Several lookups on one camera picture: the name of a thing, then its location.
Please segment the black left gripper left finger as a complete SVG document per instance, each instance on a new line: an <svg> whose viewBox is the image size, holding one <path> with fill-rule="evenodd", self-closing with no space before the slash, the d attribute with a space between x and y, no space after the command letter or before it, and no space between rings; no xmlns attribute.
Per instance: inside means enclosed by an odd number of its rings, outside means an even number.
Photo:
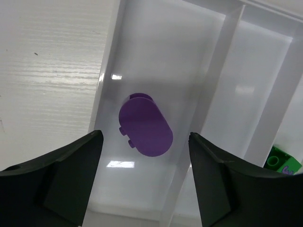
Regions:
<svg viewBox="0 0 303 227"><path fill-rule="evenodd" d="M69 145L0 173L3 227L80 227L103 146L92 131Z"/></svg>

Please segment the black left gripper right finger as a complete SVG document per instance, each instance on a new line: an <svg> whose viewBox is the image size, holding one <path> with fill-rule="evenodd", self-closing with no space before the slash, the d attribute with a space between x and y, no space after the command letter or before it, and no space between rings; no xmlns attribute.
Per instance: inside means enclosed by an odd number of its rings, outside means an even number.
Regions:
<svg viewBox="0 0 303 227"><path fill-rule="evenodd" d="M188 145L204 227L302 226L302 174L256 166L195 132Z"/></svg>

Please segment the green square lego brick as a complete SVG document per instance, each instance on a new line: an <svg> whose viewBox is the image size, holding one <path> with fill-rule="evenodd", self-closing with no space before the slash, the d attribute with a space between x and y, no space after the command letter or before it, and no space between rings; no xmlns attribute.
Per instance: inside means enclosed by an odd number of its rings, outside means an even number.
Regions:
<svg viewBox="0 0 303 227"><path fill-rule="evenodd" d="M285 175L294 175L302 165L293 156L273 146L263 167Z"/></svg>

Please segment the purple rounded lego piece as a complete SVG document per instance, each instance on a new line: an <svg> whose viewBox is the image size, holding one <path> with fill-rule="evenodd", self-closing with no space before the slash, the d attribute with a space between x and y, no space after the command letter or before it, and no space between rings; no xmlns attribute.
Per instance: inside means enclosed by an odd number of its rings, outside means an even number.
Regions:
<svg viewBox="0 0 303 227"><path fill-rule="evenodd" d="M119 110L118 121L129 146L147 157L161 156L172 145L172 129L148 94L131 94Z"/></svg>

